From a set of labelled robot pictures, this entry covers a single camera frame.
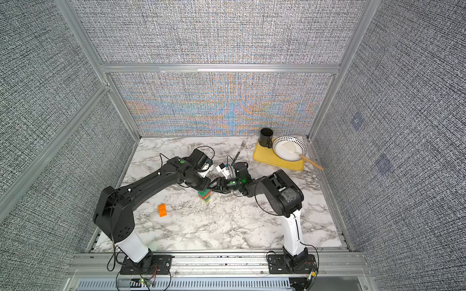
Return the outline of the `dark green lego brick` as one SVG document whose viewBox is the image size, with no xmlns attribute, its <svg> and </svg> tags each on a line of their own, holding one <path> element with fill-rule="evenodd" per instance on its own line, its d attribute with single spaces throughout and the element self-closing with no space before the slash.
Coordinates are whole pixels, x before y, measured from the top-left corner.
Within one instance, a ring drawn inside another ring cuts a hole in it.
<svg viewBox="0 0 466 291">
<path fill-rule="evenodd" d="M 199 192 L 198 192 L 198 196 L 201 198 L 201 196 L 205 196 L 205 195 L 207 195 L 207 194 L 211 194 L 211 192 L 212 192 L 212 191 L 211 191 L 210 189 L 206 189 L 206 190 L 204 190 L 204 191 L 199 191 Z"/>
</svg>

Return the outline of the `orange lego brick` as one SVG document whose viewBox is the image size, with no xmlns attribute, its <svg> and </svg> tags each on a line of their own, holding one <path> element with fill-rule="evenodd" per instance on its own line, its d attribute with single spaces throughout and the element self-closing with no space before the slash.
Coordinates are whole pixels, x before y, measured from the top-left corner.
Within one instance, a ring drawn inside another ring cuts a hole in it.
<svg viewBox="0 0 466 291">
<path fill-rule="evenodd" d="M 158 205 L 158 214 L 160 217 L 165 217 L 167 215 L 167 209 L 165 204 Z"/>
</svg>

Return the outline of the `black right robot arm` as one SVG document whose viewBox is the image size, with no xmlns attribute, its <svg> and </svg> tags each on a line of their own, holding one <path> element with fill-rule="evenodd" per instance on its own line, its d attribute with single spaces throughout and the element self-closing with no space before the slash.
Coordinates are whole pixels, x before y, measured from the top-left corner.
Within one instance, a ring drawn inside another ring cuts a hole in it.
<svg viewBox="0 0 466 291">
<path fill-rule="evenodd" d="M 307 247 L 301 242 L 300 215 L 303 192 L 283 170 L 253 179 L 248 168 L 247 162 L 235 163 L 232 178 L 218 177 L 211 182 L 208 189 L 220 194 L 238 191 L 242 196 L 254 198 L 256 201 L 258 195 L 264 195 L 272 208 L 267 214 L 281 218 L 285 261 L 294 267 L 303 264 L 309 255 Z"/>
</svg>

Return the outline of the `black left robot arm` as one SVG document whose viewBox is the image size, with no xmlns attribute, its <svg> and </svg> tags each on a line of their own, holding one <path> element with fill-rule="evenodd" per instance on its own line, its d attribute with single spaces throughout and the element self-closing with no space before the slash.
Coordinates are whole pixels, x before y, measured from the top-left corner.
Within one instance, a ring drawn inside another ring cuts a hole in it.
<svg viewBox="0 0 466 291">
<path fill-rule="evenodd" d="M 133 212 L 174 184 L 185 183 L 196 191 L 205 191 L 211 180 L 201 172 L 212 162 L 204 152 L 194 149 L 187 157 L 175 156 L 167 160 L 158 170 L 132 184 L 103 189 L 93 215 L 94 223 L 131 261 L 140 263 L 150 250 L 135 230 Z"/>
</svg>

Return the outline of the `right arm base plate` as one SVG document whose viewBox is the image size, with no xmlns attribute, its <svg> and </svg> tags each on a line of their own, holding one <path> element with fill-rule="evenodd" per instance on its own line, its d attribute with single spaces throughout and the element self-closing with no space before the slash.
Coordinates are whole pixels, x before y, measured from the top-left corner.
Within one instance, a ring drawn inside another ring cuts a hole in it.
<svg viewBox="0 0 466 291">
<path fill-rule="evenodd" d="M 280 274 L 310 274 L 317 271 L 317 261 L 314 255 L 301 253 L 291 257 L 291 255 L 278 255 L 269 252 L 266 255 L 269 273 Z"/>
</svg>

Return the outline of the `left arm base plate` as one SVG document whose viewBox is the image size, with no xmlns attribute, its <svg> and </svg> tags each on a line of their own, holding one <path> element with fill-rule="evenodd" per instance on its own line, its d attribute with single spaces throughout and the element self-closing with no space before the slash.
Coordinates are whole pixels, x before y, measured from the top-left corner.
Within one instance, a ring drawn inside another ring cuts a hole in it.
<svg viewBox="0 0 466 291">
<path fill-rule="evenodd" d="M 122 275 L 168 275 L 172 265 L 172 255 L 148 255 L 139 263 L 125 258 L 120 274 Z"/>
</svg>

